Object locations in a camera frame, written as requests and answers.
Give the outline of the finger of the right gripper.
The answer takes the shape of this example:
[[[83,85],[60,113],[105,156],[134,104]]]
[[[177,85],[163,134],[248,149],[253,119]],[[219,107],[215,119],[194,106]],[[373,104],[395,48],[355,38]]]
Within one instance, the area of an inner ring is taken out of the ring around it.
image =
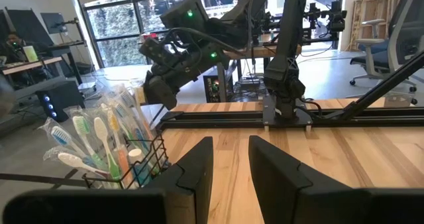
[[[160,77],[152,72],[147,72],[143,84],[146,103],[149,105],[162,104],[168,110],[177,105],[176,95],[171,87]]]

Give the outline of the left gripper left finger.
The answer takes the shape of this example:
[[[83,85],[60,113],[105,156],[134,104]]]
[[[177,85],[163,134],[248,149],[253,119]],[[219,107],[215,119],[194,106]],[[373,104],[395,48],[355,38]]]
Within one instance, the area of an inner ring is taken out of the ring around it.
[[[207,224],[213,184],[213,138],[204,137],[144,189],[146,224]]]

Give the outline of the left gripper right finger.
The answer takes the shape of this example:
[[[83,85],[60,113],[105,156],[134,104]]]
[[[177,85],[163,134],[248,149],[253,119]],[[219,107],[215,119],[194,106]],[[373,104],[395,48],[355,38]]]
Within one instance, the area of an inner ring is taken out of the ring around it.
[[[345,185],[259,136],[249,137],[248,157],[265,224],[337,224],[337,194]]]

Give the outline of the yellow toothbrush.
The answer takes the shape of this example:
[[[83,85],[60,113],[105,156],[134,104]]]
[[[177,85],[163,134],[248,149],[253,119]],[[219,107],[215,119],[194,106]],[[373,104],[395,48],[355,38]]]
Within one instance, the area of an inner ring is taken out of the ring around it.
[[[120,126],[119,122],[112,112],[112,110],[108,110],[107,112],[107,120],[109,122],[109,127],[113,132],[114,140],[116,143],[117,148],[117,155],[119,160],[119,166],[121,168],[123,183],[127,189],[131,189],[133,184],[133,178],[132,173],[129,172],[129,161],[127,159],[126,151],[124,150],[124,145],[121,143],[119,132],[120,132]]]

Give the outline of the green toothbrush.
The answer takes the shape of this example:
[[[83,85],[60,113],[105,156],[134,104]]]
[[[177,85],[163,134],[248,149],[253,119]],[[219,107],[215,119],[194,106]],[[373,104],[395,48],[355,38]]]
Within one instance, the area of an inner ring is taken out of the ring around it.
[[[107,155],[103,143],[97,137],[94,128],[94,118],[100,117],[99,114],[95,114],[94,117],[90,117],[86,112],[83,111],[81,107],[78,107],[77,109],[70,109],[69,114],[72,116],[72,123],[74,124],[74,129],[76,130],[80,140],[83,142],[83,145],[88,151],[90,157],[93,159],[95,165],[109,172]],[[117,161],[115,160],[115,157],[112,153],[112,146],[110,144],[109,149],[113,156],[113,160],[115,161],[115,167],[112,173],[109,172],[109,177],[112,180],[118,180],[122,177],[121,169],[117,164]]]

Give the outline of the black computer tower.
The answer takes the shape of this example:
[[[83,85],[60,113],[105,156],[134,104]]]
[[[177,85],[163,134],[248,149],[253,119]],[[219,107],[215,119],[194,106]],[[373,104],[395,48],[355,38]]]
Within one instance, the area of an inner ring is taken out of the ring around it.
[[[217,70],[213,70],[212,72],[204,75],[203,84],[205,88],[206,102],[220,103],[229,101],[229,95],[233,90],[233,77],[231,75],[225,75],[225,100],[221,99],[221,92],[219,91],[219,76]]]

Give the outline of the black legged table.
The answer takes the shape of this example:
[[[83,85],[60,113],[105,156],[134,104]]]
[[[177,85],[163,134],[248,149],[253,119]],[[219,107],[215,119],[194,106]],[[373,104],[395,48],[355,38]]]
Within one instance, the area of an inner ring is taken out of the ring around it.
[[[253,46],[252,50],[242,49],[239,52],[243,53],[241,56],[235,52],[225,51],[225,54],[234,61],[237,66],[237,80],[241,79],[244,75],[247,75],[247,71],[250,70],[252,73],[256,73],[257,65],[265,66],[271,58],[276,54],[277,40],[271,42],[271,35],[265,34],[261,36],[263,42],[260,42],[258,46]],[[337,49],[337,43],[334,42],[312,42],[310,45],[304,45],[297,48],[297,55],[303,54],[312,55],[312,52],[322,52],[326,49],[334,50]]]

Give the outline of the black computer with blue lights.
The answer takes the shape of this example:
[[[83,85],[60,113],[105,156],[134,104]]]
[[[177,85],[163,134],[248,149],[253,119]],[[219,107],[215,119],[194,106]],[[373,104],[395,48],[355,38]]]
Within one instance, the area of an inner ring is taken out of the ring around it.
[[[35,92],[47,117],[61,123],[69,119],[68,107],[85,108],[83,95],[73,81],[58,82]]]

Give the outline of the blue grey monitor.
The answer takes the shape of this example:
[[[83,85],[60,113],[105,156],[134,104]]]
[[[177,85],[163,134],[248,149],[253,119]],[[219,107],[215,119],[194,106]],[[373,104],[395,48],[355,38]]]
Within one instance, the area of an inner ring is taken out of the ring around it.
[[[46,25],[48,34],[59,34],[68,31],[61,13],[41,13],[40,15]]]

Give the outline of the wooden top desk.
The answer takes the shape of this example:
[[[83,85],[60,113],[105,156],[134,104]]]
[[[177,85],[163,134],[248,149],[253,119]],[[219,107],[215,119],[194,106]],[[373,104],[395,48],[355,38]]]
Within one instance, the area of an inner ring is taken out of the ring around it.
[[[0,81],[14,89],[23,89],[55,78],[64,78],[62,57],[42,58],[36,62],[15,62],[0,65]]]

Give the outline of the light green cup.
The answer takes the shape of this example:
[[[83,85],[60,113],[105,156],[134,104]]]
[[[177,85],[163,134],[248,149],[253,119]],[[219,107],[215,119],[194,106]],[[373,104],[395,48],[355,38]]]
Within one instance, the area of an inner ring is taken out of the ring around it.
[[[28,60],[28,62],[37,62],[38,61],[38,55],[36,53],[36,50],[33,46],[24,46],[23,47],[25,56]]]

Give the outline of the black monitor panel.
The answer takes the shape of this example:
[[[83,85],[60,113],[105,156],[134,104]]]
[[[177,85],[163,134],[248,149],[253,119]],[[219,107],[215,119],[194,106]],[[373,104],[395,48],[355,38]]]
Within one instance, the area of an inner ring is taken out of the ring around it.
[[[39,20],[32,9],[6,9],[16,32],[29,42],[40,42]]]

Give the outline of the person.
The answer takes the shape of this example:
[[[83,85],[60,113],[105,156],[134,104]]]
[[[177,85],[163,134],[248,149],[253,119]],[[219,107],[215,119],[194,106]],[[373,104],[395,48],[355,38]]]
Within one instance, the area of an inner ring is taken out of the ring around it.
[[[7,58],[6,63],[26,62],[24,46],[26,42],[16,32],[10,32],[6,41],[0,44],[0,56]]]

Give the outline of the grey office chair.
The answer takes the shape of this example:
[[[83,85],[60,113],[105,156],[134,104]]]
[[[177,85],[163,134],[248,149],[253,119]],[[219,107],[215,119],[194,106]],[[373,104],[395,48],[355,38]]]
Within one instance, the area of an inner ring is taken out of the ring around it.
[[[352,58],[350,63],[361,66],[366,73],[353,77],[350,85],[361,79],[382,83],[424,52],[424,0],[399,0],[389,23],[388,39],[359,38],[356,42],[365,55]]]

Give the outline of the wooden pallet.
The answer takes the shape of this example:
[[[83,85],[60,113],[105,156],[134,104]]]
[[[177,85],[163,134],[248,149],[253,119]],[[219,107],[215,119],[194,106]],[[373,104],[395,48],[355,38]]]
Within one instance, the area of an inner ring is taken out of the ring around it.
[[[356,40],[359,38],[388,38],[388,28],[399,0],[357,0],[352,13],[352,28],[348,51],[358,51]],[[382,19],[377,24],[376,35],[373,35],[372,25],[363,25],[364,21]]]

